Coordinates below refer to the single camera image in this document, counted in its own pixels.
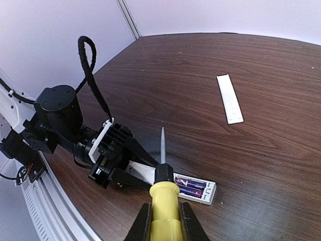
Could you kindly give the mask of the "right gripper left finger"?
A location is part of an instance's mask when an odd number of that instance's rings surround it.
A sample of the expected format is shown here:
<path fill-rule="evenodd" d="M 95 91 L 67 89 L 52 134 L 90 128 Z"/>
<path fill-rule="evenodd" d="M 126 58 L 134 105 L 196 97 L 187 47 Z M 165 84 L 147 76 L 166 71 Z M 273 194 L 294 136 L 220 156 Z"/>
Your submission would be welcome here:
<path fill-rule="evenodd" d="M 131 228 L 129 229 L 125 241 L 148 241 L 150 240 L 150 230 L 152 222 L 152 204 L 144 203 L 138 212 Z"/>

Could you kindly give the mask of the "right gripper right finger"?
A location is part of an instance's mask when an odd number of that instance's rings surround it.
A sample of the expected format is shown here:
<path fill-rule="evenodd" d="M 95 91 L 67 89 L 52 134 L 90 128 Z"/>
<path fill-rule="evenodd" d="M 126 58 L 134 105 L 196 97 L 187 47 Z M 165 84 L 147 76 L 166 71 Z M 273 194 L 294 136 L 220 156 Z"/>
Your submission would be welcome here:
<path fill-rule="evenodd" d="M 180 202 L 180 221 L 183 240 L 210 241 L 193 209 L 187 202 Z"/>

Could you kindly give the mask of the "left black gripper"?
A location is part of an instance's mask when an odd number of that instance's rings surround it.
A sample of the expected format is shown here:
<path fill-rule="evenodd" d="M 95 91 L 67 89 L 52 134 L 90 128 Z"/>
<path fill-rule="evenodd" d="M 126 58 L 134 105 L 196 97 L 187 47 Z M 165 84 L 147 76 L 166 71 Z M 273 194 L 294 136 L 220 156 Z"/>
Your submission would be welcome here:
<path fill-rule="evenodd" d="M 94 163 L 88 177 L 103 188 L 110 182 L 120 188 L 149 190 L 151 184 L 118 168 L 126 156 L 125 148 L 130 152 L 132 161 L 154 168 L 158 165 L 158 161 L 132 138 L 129 128 L 117 123 L 105 123 L 88 153 Z"/>

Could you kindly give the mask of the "white remote control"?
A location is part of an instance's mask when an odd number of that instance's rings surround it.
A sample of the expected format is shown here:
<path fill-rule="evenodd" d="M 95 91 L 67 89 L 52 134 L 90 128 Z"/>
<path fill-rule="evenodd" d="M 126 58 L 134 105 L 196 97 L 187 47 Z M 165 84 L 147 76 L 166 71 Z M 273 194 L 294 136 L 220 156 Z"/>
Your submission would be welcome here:
<path fill-rule="evenodd" d="M 154 184 L 154 167 L 130 161 L 126 172 Z M 179 197 L 190 201 L 211 205 L 216 192 L 216 183 L 183 174 L 174 173 L 174 182 L 180 189 Z"/>

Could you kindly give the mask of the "yellow handled screwdriver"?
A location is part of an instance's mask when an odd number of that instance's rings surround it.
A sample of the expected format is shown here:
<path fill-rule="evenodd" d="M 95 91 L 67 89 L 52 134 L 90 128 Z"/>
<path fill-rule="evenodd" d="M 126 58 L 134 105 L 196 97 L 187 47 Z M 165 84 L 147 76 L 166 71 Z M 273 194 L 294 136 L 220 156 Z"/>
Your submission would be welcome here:
<path fill-rule="evenodd" d="M 166 162 L 165 129 L 160 140 L 160 164 L 154 172 L 154 184 L 149 193 L 152 197 L 151 240 L 182 240 L 179 218 L 179 188 L 174 183 L 173 168 Z"/>

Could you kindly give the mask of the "purple battery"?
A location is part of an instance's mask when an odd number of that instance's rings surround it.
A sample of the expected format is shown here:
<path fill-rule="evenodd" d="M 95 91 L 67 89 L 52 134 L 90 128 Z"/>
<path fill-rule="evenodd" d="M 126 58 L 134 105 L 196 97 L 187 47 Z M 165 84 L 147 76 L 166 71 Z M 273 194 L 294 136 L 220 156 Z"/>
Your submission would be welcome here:
<path fill-rule="evenodd" d="M 198 181 L 183 178 L 183 177 L 176 177 L 175 182 L 178 185 L 199 189 L 199 190 L 204 190 L 206 188 L 206 183 L 198 182 Z"/>
<path fill-rule="evenodd" d="M 202 195 L 203 195 L 202 190 L 199 190 L 199 189 L 194 189 L 186 186 L 179 186 L 179 189 L 182 194 L 192 196 L 195 198 L 202 198 Z"/>

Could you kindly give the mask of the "white battery cover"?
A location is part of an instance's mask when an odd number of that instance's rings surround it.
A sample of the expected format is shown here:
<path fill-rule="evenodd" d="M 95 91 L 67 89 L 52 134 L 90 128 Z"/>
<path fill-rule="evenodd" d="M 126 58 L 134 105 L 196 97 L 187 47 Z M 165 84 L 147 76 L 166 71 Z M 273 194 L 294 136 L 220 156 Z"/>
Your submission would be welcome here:
<path fill-rule="evenodd" d="M 229 125 L 244 122 L 241 108 L 229 74 L 217 76 L 227 123 Z"/>

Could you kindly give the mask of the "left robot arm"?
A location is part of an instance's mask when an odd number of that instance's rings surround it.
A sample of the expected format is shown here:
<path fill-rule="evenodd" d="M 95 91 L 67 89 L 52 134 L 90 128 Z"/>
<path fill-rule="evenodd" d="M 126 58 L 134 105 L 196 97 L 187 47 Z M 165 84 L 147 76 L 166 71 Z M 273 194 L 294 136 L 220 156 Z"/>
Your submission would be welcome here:
<path fill-rule="evenodd" d="M 69 85 L 47 87 L 33 101 L 18 96 L 7 81 L 9 77 L 1 73 L 1 123 L 10 126 L 1 136 L 1 152 L 22 165 L 13 177 L 16 185 L 38 180 L 46 170 L 40 154 L 62 147 L 101 187 L 150 189 L 153 176 L 134 173 L 132 162 L 155 168 L 157 161 L 128 127 L 113 118 L 98 131 L 85 126 L 77 93 Z"/>

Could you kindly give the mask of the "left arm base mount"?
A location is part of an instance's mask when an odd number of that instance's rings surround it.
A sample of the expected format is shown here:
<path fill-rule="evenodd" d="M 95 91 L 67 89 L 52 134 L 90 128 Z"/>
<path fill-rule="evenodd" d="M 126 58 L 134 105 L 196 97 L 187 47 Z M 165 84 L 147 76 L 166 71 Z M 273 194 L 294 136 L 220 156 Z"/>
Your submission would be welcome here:
<path fill-rule="evenodd" d="M 27 159 L 26 162 L 21 162 L 17 159 L 14 159 L 14 161 L 16 164 L 20 165 L 14 180 L 15 186 L 21 186 L 26 180 L 34 183 L 47 171 L 44 160 L 39 153 L 36 153 L 34 157 Z"/>

